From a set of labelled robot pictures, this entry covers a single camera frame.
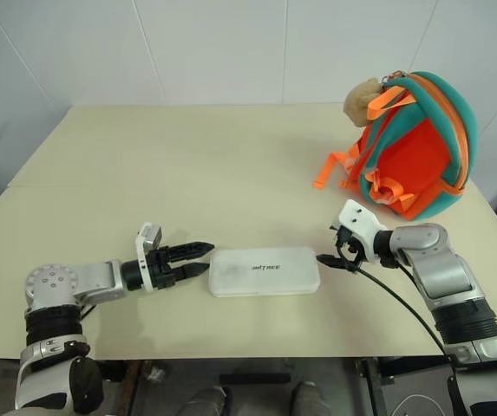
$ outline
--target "plush toy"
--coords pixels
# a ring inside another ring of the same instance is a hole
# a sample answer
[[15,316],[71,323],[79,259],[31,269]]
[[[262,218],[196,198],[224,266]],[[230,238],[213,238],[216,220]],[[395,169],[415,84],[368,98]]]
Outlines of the plush toy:
[[356,127],[366,127],[369,124],[366,116],[368,103],[378,97],[382,87],[377,78],[369,78],[352,88],[344,99],[343,111]]

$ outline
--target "black cable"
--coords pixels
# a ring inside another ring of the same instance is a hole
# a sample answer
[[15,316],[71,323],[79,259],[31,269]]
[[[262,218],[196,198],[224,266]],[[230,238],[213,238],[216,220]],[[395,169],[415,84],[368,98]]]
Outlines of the black cable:
[[408,269],[406,269],[406,268],[405,268],[402,264],[400,264],[400,263],[398,264],[398,268],[399,268],[400,270],[402,270],[402,272],[403,272],[406,276],[408,276],[408,278],[409,278],[409,279],[410,279],[410,281],[414,284],[414,286],[416,286],[416,287],[417,287],[417,285],[415,284],[414,276],[412,276],[412,273],[410,273],[410,272],[408,271]]
[[378,286],[380,286],[382,289],[386,290],[391,296],[393,296],[398,302],[400,302],[402,304],[402,306],[404,306],[404,308],[406,308],[414,316],[414,318],[417,319],[420,322],[420,324],[425,328],[425,330],[428,331],[428,334],[431,336],[431,338],[433,339],[433,341],[435,341],[435,344],[437,344],[437,347],[439,347],[439,349],[442,351],[442,354],[446,355],[445,354],[445,350],[443,349],[442,344],[439,341],[439,338],[437,338],[437,336],[435,335],[435,333],[433,332],[433,330],[423,320],[423,318],[420,316],[420,314],[418,314],[414,310],[414,308],[412,308],[410,305],[408,305],[406,303],[406,301],[404,301],[404,299],[402,299],[399,295],[397,295],[396,292],[394,292],[391,288],[389,288],[389,286],[387,286],[385,283],[383,283],[382,281],[380,281],[376,277],[372,276],[367,271],[362,270],[359,267],[356,269],[356,271],[358,273],[360,273],[361,275],[368,277],[369,280],[371,280],[373,283],[375,283]]
[[95,309],[96,306],[97,305],[92,305],[89,310],[87,310],[86,312],[84,312],[83,314],[81,314],[81,321],[84,318],[86,318],[88,315],[90,315],[92,313],[92,311]]

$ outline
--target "shoe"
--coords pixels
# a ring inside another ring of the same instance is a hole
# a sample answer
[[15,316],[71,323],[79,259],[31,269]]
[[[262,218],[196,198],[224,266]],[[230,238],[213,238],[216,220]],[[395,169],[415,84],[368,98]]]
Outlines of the shoe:
[[225,390],[221,387],[201,390],[180,409],[177,416],[220,416],[226,397]]
[[291,416],[330,416],[331,410],[319,389],[308,381],[292,391]]

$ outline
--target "orange backpack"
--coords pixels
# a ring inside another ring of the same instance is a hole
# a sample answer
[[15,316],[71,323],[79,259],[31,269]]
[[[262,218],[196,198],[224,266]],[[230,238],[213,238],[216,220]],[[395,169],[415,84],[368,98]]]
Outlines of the orange backpack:
[[407,220],[435,215],[456,202],[472,171],[478,127],[469,105],[428,72],[394,73],[368,105],[360,140],[331,153],[314,182],[324,187],[340,164],[339,185],[388,205]]

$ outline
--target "beige table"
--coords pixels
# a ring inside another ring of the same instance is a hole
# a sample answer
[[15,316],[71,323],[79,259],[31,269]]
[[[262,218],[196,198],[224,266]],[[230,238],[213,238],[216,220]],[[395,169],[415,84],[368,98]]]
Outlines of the beige table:
[[[24,346],[23,280],[43,263],[134,258],[143,221],[163,243],[307,244],[333,252],[330,221],[352,193],[311,186],[357,138],[336,105],[79,107],[0,198],[0,357]],[[375,208],[387,226],[402,224]],[[433,218],[497,312],[497,218],[474,184]],[[207,275],[102,304],[84,322],[98,359],[436,354],[415,319],[367,279],[320,267],[314,295],[217,299]],[[367,266],[432,323],[395,270]]]

